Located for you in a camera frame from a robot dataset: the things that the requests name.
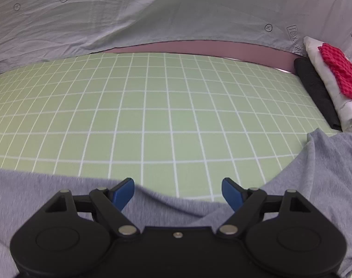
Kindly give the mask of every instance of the red cloth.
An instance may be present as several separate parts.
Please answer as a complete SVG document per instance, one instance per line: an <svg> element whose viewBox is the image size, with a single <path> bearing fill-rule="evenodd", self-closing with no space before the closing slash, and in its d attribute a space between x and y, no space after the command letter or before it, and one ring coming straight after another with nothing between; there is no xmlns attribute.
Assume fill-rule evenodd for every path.
<svg viewBox="0 0 352 278"><path fill-rule="evenodd" d="M352 64L344 56L343 52L327 43L323 43L322 47L318 48L324 63L328 65L331 72L336 77L336 82L343 93L348 98L352 99Z"/></svg>

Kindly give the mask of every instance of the gray fabric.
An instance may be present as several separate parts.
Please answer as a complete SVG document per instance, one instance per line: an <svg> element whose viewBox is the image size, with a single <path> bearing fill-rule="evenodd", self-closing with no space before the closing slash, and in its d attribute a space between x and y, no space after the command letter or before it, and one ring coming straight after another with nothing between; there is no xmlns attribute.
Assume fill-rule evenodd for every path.
<svg viewBox="0 0 352 278"><path fill-rule="evenodd" d="M351 34L352 0L0 0L0 73L176 40L246 42L303 55L309 36L352 61Z"/></svg>
<svg viewBox="0 0 352 278"><path fill-rule="evenodd" d="M16 269L8 254L10 238L44 202L60 189L87 194L98 186L117 182L0 170L0 278L12 277ZM298 189L346 236L347 256L339 274L352 272L352 134L328 138L317 129L296 159L276 178L262 187L269 194L282 195ZM136 187L123 213L139 228L160 226L212 226L216 229L232 210L222 203L171 198Z"/></svg>

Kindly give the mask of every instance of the screw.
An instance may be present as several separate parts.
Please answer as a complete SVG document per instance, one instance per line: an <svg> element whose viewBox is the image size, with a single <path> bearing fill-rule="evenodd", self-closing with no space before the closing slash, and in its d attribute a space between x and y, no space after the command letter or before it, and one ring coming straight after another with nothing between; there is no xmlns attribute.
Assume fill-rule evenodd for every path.
<svg viewBox="0 0 352 278"><path fill-rule="evenodd" d="M181 233L181 232L174 232L173 233L173 237L175 237L175 238L181 238L181 237L183 237L184 235Z"/></svg>
<svg viewBox="0 0 352 278"><path fill-rule="evenodd" d="M119 227L118 232L122 235L132 235L137 232L137 228L130 224L126 224L124 226Z"/></svg>
<svg viewBox="0 0 352 278"><path fill-rule="evenodd" d="M220 227L220 232L225 235L233 235L238 232L238 227L232 224L224 224Z"/></svg>

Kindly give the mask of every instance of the black garment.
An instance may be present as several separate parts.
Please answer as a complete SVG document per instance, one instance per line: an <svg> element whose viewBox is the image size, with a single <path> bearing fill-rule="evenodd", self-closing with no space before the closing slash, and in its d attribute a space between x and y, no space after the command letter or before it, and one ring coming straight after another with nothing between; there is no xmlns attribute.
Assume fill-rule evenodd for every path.
<svg viewBox="0 0 352 278"><path fill-rule="evenodd" d="M294 60L294 67L304 88L320 110L321 114L323 114L330 127L334 130L342 130L334 104L310 59L298 57Z"/></svg>

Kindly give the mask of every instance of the green grid surface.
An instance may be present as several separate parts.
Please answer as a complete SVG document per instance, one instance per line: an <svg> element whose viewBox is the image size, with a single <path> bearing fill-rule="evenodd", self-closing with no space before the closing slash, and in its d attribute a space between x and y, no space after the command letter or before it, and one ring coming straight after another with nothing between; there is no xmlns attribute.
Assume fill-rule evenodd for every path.
<svg viewBox="0 0 352 278"><path fill-rule="evenodd" d="M324 120L298 77L217 57L96 53L0 75L0 168L123 179L224 201L260 187Z"/></svg>

